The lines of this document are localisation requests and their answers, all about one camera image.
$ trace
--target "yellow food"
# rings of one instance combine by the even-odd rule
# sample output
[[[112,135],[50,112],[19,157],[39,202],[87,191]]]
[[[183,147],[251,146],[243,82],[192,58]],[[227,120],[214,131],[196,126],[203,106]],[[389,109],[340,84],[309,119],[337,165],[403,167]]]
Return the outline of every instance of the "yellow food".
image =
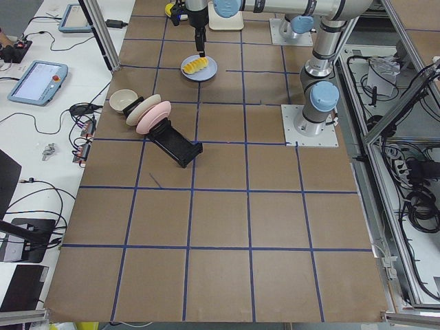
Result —
[[[186,74],[195,74],[196,72],[208,66],[208,59],[206,57],[199,57],[185,64],[182,68]]]

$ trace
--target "plate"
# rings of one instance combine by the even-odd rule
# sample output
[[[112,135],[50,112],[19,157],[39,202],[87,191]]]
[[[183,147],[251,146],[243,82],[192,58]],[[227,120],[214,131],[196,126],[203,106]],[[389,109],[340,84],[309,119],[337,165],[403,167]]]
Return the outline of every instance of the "plate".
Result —
[[[146,100],[142,101],[126,118],[126,124],[129,126],[136,126],[141,120],[142,116],[152,107],[160,103],[160,95],[155,94]]]
[[[185,58],[184,61],[180,65],[180,71],[182,74],[192,81],[206,81],[211,79],[217,73],[217,63],[211,57],[207,56],[206,58],[209,60],[208,66],[195,74],[186,74],[184,72],[184,66],[193,60],[197,60],[199,55],[192,55],[188,58]]]
[[[148,134],[149,131],[159,122],[167,118],[171,112],[171,103],[169,101],[163,101],[147,112],[144,117],[139,121],[136,126],[136,133]]]

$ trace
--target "tablet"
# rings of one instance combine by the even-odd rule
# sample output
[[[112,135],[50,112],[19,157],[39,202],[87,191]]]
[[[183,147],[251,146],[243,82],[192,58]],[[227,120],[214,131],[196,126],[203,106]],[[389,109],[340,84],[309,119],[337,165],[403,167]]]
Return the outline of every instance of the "tablet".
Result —
[[[58,30],[64,33],[91,32],[83,9],[77,3],[67,5]]]
[[[8,95],[8,100],[29,105],[46,105],[67,75],[66,64],[35,60]]]

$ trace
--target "computer monitor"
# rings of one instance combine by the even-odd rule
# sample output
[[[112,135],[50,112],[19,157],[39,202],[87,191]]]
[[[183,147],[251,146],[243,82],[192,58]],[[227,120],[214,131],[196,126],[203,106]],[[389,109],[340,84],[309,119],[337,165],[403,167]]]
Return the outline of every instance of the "computer monitor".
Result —
[[[21,166],[0,150],[0,168],[0,219],[3,220],[19,182]]]
[[[0,260],[40,263],[55,220],[18,218],[12,223],[3,221],[19,182],[21,165],[0,150],[0,169],[0,232],[6,234],[0,247]]]

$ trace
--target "white plate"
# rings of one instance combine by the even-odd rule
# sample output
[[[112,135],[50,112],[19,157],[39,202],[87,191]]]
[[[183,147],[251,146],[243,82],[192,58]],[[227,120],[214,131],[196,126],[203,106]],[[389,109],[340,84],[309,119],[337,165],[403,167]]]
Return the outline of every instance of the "white plate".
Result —
[[[209,60],[208,66],[206,68],[196,72],[195,74],[186,74],[184,72],[184,66],[187,65],[189,62],[198,59],[199,57],[199,55],[192,55],[188,58],[185,58],[180,65],[180,71],[185,77],[193,81],[209,80],[217,73],[217,63],[209,56],[206,57]]]

